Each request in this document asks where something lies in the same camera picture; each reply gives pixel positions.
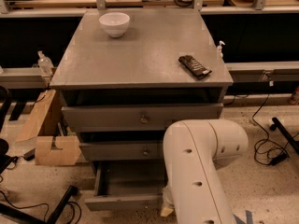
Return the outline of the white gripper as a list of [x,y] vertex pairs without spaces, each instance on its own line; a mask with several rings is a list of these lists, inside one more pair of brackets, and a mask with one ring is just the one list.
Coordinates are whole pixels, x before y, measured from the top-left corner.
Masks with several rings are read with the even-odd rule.
[[168,217],[174,212],[174,209],[171,208],[174,206],[173,197],[171,190],[168,186],[165,186],[163,188],[163,202],[164,205],[162,205],[160,215],[162,217]]

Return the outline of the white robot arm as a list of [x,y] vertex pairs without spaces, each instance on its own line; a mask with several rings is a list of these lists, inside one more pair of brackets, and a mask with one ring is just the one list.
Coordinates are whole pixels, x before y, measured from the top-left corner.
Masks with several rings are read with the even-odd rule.
[[188,119],[167,128],[163,198],[178,224],[236,224],[217,170],[241,157],[248,144],[245,130],[226,119]]

